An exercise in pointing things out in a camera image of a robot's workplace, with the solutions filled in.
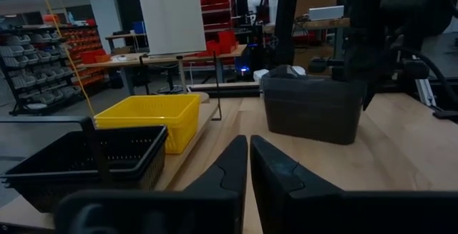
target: floor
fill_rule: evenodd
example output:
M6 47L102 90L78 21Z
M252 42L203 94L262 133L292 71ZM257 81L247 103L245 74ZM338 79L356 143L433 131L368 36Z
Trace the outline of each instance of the floor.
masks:
M425 41L423 52L438 65L446 77L458 77L458 49L453 47L458 33L445 34ZM166 87L164 76L156 77L150 83L150 90ZM137 94L144 94L144 87L136 87ZM95 113L101 112L128 96L126 89L108 89L91 98ZM0 107L0 116L7 116L12 108L7 105ZM87 103L79 102L55 115L86 115L91 116ZM48 145L59 136L72 130L78 130L77 125L19 125L0 124L0 173L13 167L15 164L30 156L40 148ZM13 200L18 194L15 190L0 185L0 206Z

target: yellow basket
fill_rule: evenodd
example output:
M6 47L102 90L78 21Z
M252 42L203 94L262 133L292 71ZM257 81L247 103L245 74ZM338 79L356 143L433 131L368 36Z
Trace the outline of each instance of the yellow basket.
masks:
M167 154L180 154L198 130L198 94L136 95L97 114L98 128L167 125Z

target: white panel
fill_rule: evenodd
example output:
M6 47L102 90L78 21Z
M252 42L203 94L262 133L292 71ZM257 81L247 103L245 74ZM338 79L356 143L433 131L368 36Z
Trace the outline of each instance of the white panel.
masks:
M150 54L206 50L200 0L140 0Z

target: black plastic basket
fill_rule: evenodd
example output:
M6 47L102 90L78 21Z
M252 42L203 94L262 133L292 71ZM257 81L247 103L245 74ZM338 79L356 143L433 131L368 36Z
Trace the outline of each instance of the black plastic basket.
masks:
M53 212L78 190L151 190L164 167L166 126L95 130L88 117L5 117L0 122L82 126L83 131L66 133L1 176L42 213Z

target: dark gray bin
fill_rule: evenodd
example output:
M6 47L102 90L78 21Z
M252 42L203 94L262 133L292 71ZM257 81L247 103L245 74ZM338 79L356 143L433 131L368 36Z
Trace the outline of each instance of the dark gray bin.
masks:
M329 77L262 78L271 132L340 145L354 142L365 85Z

